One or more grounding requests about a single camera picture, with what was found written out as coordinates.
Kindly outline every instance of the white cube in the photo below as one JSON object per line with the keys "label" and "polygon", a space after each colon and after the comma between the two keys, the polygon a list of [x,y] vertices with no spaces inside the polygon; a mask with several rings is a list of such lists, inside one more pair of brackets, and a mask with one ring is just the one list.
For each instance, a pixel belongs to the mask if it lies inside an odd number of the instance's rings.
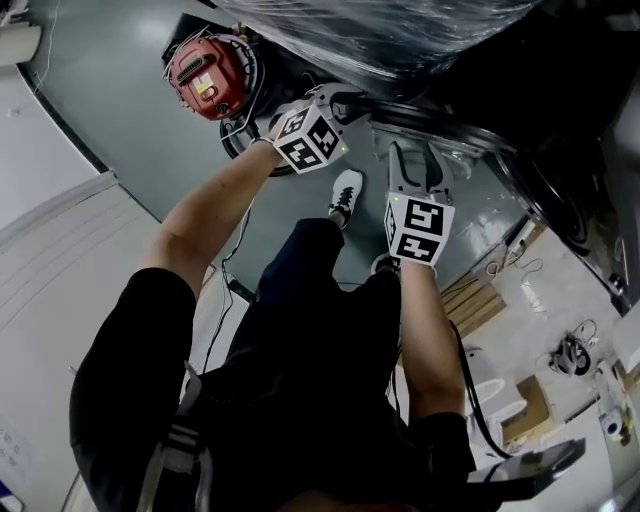
{"label": "white cube", "polygon": [[285,115],[287,120],[273,146],[298,173],[326,167],[349,151],[315,104]]}
{"label": "white cube", "polygon": [[384,226],[391,256],[434,266],[451,232],[455,208],[389,192]]}

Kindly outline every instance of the black sleeve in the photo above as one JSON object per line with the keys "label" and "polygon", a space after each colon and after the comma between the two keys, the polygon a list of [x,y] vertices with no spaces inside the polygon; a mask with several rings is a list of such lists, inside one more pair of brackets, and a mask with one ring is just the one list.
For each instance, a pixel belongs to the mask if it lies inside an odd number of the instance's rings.
{"label": "black sleeve", "polygon": [[467,422],[460,414],[444,412],[421,418],[411,423],[409,435],[436,481],[461,484],[476,470]]}
{"label": "black sleeve", "polygon": [[137,272],[78,370],[71,446],[101,512],[136,509],[149,458],[178,406],[195,307],[173,272]]}

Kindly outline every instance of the plastic bag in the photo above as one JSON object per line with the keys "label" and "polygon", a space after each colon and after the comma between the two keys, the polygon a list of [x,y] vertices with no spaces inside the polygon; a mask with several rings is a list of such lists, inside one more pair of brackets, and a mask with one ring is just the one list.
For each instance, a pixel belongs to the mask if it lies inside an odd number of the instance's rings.
{"label": "plastic bag", "polygon": [[467,48],[522,18],[530,0],[218,0],[253,30],[373,94],[424,90]]}

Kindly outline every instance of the gray floor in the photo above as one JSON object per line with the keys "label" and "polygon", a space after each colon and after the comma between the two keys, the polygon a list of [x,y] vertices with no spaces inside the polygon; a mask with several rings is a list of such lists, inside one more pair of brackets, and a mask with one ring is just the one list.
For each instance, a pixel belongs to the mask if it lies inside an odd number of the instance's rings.
{"label": "gray floor", "polygon": [[[162,219],[228,157],[215,123],[186,111],[161,79],[161,52],[180,14],[231,22],[220,10],[187,0],[60,0],[51,67],[42,90],[60,115],[122,184]],[[45,27],[27,69],[46,68],[56,0],[32,0],[31,17]],[[362,282],[385,250],[382,216],[386,165],[375,160],[364,127],[347,139],[351,152],[332,168],[270,179],[255,201],[245,240],[228,264],[254,289],[299,218],[326,213],[333,180],[351,166],[366,186],[335,269],[338,281]],[[522,216],[517,201],[480,163],[454,192],[454,230],[438,264],[446,287],[466,273]]]}

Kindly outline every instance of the warning sticker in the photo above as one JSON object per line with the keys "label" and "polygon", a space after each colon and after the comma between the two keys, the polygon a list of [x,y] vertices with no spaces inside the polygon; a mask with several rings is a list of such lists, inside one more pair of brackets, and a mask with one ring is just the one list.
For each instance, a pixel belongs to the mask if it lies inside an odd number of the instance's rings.
{"label": "warning sticker", "polygon": [[198,94],[202,94],[209,87],[213,87],[213,80],[211,80],[209,73],[205,73],[204,75],[194,78],[193,85],[196,91],[198,91]]}

